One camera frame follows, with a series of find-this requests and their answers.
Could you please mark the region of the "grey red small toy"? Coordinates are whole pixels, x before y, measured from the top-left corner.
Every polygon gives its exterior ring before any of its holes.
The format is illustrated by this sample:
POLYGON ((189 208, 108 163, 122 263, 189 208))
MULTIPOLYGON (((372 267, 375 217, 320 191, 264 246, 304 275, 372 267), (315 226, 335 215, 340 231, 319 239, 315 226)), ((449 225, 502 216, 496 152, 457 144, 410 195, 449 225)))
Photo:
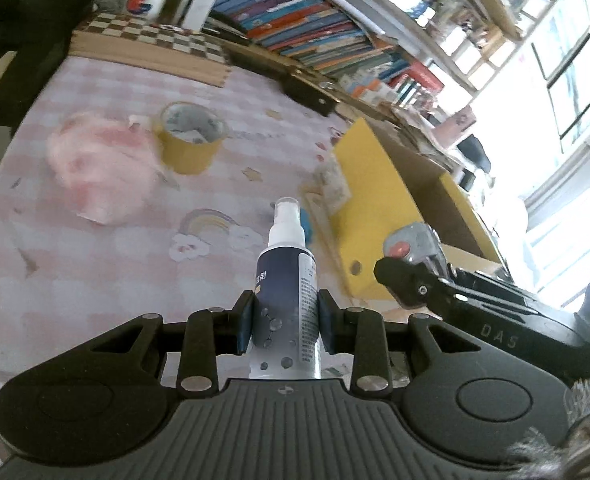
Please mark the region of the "grey red small toy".
POLYGON ((448 278, 448 260, 436 231, 424 222, 413 222, 385 238, 383 254, 411 264, 424 264, 434 274, 448 278))

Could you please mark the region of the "blue small object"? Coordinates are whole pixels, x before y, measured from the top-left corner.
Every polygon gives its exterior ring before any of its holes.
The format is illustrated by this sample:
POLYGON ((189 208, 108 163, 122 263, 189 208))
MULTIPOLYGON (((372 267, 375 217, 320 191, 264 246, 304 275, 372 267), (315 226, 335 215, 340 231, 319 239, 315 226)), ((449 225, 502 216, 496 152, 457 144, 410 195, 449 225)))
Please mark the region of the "blue small object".
POLYGON ((313 241, 313 225, 310 219, 309 213, 306 209, 301 208, 299 211, 299 215, 301 216, 301 227, 305 233, 305 242, 306 245, 309 246, 313 241))

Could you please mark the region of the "yellow cardboard box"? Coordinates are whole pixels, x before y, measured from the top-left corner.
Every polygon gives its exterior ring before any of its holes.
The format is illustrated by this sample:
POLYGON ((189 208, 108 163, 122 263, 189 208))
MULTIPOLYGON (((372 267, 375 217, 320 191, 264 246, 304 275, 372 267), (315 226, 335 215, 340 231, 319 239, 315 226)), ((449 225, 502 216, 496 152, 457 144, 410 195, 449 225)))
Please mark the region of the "yellow cardboard box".
POLYGON ((414 222, 433 228, 450 263, 493 272, 500 252, 463 189, 427 157, 405 148, 389 133, 358 119, 334 144, 319 168, 335 240, 350 296, 385 300, 391 294, 373 274, 385 240, 414 222))

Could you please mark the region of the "pink checkered tablecloth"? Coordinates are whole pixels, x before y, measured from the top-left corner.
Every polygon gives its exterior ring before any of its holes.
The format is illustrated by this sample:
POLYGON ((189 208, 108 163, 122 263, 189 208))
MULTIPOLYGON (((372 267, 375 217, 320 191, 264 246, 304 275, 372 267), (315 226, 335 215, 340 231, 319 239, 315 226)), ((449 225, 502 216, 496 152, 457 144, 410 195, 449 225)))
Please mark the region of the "pink checkered tablecloth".
POLYGON ((177 322, 231 307, 253 284, 274 202, 312 192, 316 166, 348 126, 240 68, 216 88, 68 58, 0 165, 0 387, 135 316, 177 322), (207 169, 164 172, 150 203, 119 226, 77 216, 48 164, 51 132, 86 110, 131 122, 173 102, 206 107, 229 127, 207 169))

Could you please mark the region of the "pink fluffy plush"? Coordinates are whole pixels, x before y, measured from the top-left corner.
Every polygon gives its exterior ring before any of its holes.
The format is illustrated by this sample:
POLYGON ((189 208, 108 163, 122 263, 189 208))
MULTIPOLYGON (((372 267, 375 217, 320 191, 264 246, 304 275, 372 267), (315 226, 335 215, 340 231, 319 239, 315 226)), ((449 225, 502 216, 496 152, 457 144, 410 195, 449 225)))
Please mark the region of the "pink fluffy plush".
POLYGON ((46 147, 66 206, 102 226, 140 212, 164 172, 149 130, 94 112, 67 117, 48 136, 46 147))

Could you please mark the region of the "yellow tape roll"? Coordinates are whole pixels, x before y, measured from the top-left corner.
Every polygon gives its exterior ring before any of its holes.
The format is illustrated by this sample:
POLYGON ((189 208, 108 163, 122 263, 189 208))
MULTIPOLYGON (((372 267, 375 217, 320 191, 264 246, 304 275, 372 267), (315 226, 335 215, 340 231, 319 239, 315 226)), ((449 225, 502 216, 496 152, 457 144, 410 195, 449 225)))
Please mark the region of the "yellow tape roll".
POLYGON ((228 125, 209 108, 191 102, 168 104, 154 122, 161 160, 176 174, 196 176, 211 165, 228 125))

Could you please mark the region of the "row of lower shelf books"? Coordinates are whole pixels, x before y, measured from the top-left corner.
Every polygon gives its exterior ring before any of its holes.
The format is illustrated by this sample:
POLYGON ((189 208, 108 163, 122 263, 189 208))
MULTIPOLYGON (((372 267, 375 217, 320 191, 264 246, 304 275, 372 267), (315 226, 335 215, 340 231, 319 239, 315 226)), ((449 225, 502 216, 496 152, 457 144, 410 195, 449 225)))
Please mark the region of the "row of lower shelf books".
POLYGON ((327 78, 353 98, 432 108, 444 90, 425 64, 331 0, 216 0, 204 28, 327 78))

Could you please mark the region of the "wooden chess board box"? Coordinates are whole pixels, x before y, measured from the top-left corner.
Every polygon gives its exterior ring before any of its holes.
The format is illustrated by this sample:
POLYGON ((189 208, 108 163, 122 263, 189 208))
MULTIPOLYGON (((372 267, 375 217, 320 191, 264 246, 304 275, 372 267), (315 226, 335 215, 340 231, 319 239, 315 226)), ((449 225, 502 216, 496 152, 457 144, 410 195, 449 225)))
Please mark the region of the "wooden chess board box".
POLYGON ((72 33, 69 53, 183 77, 221 88, 231 66, 213 38, 173 25, 101 12, 72 33))

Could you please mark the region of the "white green lidded jar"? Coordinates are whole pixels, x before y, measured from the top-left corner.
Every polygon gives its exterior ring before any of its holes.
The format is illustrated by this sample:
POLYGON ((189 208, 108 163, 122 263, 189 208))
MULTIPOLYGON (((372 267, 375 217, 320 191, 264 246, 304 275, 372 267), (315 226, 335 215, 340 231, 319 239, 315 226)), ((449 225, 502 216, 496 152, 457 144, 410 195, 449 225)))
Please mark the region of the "white green lidded jar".
POLYGON ((127 14, 144 18, 147 21, 155 21, 158 19, 161 10, 165 6, 166 0, 140 0, 136 9, 130 9, 130 0, 126 0, 124 4, 124 12, 127 14))

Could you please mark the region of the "white bookshelf frame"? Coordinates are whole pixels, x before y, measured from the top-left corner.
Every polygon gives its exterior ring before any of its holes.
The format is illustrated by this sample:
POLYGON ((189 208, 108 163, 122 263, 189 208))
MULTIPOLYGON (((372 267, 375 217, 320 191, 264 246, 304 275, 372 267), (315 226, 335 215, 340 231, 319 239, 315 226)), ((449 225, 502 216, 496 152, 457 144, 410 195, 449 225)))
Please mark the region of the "white bookshelf frame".
MULTIPOLYGON (((199 30, 215 5, 216 0, 180 0, 171 20, 184 28, 199 30)), ((476 93, 473 84, 444 50, 410 16, 388 0, 332 0, 339 6, 346 4, 346 11, 373 32, 397 40, 400 47, 422 62, 435 62, 445 73, 467 92, 476 93)))

